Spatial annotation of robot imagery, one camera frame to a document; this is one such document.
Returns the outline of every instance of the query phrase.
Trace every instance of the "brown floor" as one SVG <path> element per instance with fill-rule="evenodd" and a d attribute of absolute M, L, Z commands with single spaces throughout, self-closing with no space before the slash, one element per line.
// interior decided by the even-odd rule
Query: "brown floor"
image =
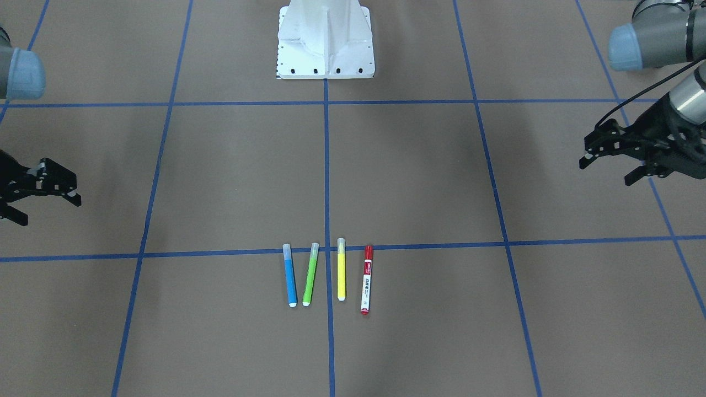
<path fill-rule="evenodd" d="M 376 77 L 328 83 L 275 79 L 286 0 L 0 4 L 47 70 L 0 148 L 84 202 L 0 225 L 0 396 L 704 395 L 706 184 L 578 169 L 674 69 L 606 75 L 634 2 L 362 4 Z"/>

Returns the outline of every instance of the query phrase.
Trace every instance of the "gray robot arm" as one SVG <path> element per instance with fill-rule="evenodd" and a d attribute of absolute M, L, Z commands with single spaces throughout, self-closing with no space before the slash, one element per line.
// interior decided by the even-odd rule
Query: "gray robot arm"
<path fill-rule="evenodd" d="M 38 99 L 44 94 L 45 83 L 40 58 L 34 52 L 12 48 L 7 32 L 0 28 L 0 97 Z M 27 214 L 8 203 L 28 196 L 60 196 L 80 206 L 76 187 L 76 174 L 52 159 L 42 158 L 36 167 L 29 168 L 0 150 L 0 220 L 26 226 Z"/>
<path fill-rule="evenodd" d="M 10 37 L 0 28 L 0 98 L 39 99 L 46 84 L 40 58 L 34 52 L 12 48 Z"/>
<path fill-rule="evenodd" d="M 584 138 L 583 170 L 597 158 L 627 155 L 643 164 L 626 175 L 630 186 L 643 177 L 680 172 L 706 178 L 706 64 L 682 80 L 631 126 L 608 116 L 647 91 L 706 59 L 706 8 L 680 0 L 640 0 L 633 22 L 616 28 L 609 41 L 609 61 L 619 71 L 691 64 L 615 107 Z"/>

